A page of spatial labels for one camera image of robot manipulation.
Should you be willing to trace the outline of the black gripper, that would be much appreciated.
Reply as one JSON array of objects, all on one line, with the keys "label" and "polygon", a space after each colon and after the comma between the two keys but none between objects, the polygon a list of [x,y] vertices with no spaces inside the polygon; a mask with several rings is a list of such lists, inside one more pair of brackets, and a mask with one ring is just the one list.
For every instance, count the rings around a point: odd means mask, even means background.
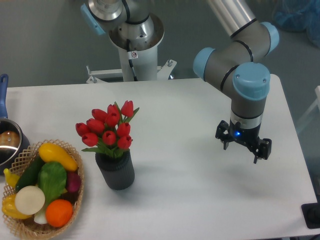
[{"label": "black gripper", "polygon": [[240,123],[229,124],[222,120],[215,132],[215,138],[219,139],[223,144],[223,149],[226,150],[229,143],[235,142],[242,146],[247,147],[249,150],[253,150],[254,160],[256,164],[259,159],[267,160],[272,151],[272,140],[269,138],[259,138],[261,125],[254,128],[242,128]]}]

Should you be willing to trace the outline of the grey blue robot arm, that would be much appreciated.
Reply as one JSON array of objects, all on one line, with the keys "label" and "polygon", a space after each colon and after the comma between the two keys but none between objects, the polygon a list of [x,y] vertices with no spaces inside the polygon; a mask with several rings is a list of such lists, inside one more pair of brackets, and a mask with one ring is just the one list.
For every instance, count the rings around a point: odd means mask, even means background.
[{"label": "grey blue robot arm", "polygon": [[[224,147],[236,142],[256,160],[267,159],[272,141],[259,131],[270,90],[270,72],[259,59],[279,43],[279,33],[268,22],[258,22],[243,0],[210,0],[209,6],[231,43],[219,51],[207,47],[193,61],[194,73],[231,99],[229,122],[221,121],[215,136]],[[147,0],[87,0],[81,14],[97,35],[108,34],[117,47],[123,80],[158,78],[158,45],[164,37],[162,21]]]}]

